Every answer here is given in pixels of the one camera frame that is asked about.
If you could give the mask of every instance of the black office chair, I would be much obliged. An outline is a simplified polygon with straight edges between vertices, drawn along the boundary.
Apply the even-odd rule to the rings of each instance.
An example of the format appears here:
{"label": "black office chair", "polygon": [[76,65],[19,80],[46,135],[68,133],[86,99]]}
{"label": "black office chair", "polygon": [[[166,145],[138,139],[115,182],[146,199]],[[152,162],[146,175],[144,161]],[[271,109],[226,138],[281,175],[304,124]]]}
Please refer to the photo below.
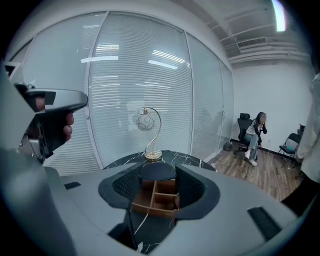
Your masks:
{"label": "black office chair", "polygon": [[236,155],[237,152],[246,152],[248,150],[248,147],[250,145],[250,141],[244,139],[244,136],[246,135],[247,129],[251,125],[252,120],[250,119],[250,115],[248,113],[240,113],[240,118],[238,118],[238,125],[240,128],[240,133],[238,135],[239,139],[239,146],[238,149],[234,151],[234,154]]}
{"label": "black office chair", "polygon": [[[294,141],[294,142],[296,143],[295,149],[292,149],[292,148],[290,148],[290,147],[287,146],[287,141],[288,141],[288,140],[292,140],[292,141]],[[291,158],[292,155],[295,155],[296,150],[297,150],[297,147],[298,147],[298,144],[300,143],[300,140],[301,140],[301,137],[300,137],[298,134],[296,134],[296,133],[291,133],[291,134],[289,135],[289,137],[286,139],[285,143],[284,143],[283,145],[280,145],[280,146],[279,146],[280,150],[279,150],[278,153],[274,156],[273,159],[275,159],[277,156],[279,156],[280,151],[283,151],[283,154],[286,153],[286,154],[290,155],[289,157]],[[284,164],[281,166],[281,167],[283,167],[283,166],[287,163],[288,160],[286,160],[286,161],[284,160],[284,155],[281,156],[281,159],[284,161]]]}

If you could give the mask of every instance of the hand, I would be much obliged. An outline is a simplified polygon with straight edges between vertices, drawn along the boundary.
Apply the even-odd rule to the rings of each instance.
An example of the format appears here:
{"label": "hand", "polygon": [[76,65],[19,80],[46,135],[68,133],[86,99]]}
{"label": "hand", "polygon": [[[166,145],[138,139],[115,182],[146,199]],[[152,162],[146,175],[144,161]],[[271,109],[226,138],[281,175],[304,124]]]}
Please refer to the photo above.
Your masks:
{"label": "hand", "polygon": [[[45,110],[45,99],[42,97],[37,97],[35,99],[35,105],[38,111]],[[66,123],[67,125],[63,127],[63,132],[66,135],[65,141],[67,142],[68,140],[71,139],[71,134],[72,134],[72,127],[71,125],[74,124],[74,115],[72,113],[68,114],[66,117]]]}

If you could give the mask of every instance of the woman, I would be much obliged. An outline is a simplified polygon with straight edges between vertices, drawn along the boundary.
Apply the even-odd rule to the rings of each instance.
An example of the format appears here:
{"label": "woman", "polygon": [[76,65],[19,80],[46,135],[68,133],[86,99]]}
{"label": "woman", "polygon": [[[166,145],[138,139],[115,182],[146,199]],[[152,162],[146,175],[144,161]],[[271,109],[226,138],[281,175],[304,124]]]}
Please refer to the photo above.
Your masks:
{"label": "woman", "polygon": [[258,145],[261,146],[261,137],[260,133],[261,130],[264,134],[267,133],[266,129],[266,120],[267,116],[265,113],[260,112],[256,118],[252,121],[249,128],[246,130],[246,133],[244,135],[244,139],[248,142],[250,142],[250,145],[248,147],[248,151],[245,152],[245,157],[249,159],[250,164],[253,166],[256,166],[257,163],[255,162],[256,156],[257,156],[257,149]]}

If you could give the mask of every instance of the jeans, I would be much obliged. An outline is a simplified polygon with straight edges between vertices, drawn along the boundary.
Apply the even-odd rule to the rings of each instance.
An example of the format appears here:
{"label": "jeans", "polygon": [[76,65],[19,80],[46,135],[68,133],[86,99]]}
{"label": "jeans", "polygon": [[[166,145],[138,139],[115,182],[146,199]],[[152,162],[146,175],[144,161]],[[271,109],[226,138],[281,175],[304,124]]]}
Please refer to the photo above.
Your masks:
{"label": "jeans", "polygon": [[258,135],[256,133],[253,135],[246,133],[243,138],[246,141],[250,142],[248,149],[252,149],[249,160],[255,160],[257,156],[257,150],[258,150],[258,140],[259,140]]}

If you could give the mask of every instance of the white shirt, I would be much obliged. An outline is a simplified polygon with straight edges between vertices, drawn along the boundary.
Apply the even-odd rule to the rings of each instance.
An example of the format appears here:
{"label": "white shirt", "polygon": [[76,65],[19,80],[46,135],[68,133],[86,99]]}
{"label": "white shirt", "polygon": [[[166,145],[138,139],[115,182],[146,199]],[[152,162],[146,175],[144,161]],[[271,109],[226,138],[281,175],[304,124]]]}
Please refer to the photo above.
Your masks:
{"label": "white shirt", "polygon": [[[255,120],[250,124],[250,126],[248,127],[248,129],[246,129],[246,133],[247,133],[247,134],[251,134],[251,135],[256,134],[255,127],[254,127],[254,123],[255,123]],[[260,131],[260,130],[262,130],[262,124],[259,124],[259,125],[258,125],[258,131]]]}
{"label": "white shirt", "polygon": [[296,153],[303,158],[301,170],[311,180],[320,183],[320,73],[313,79],[310,90],[312,105]]}

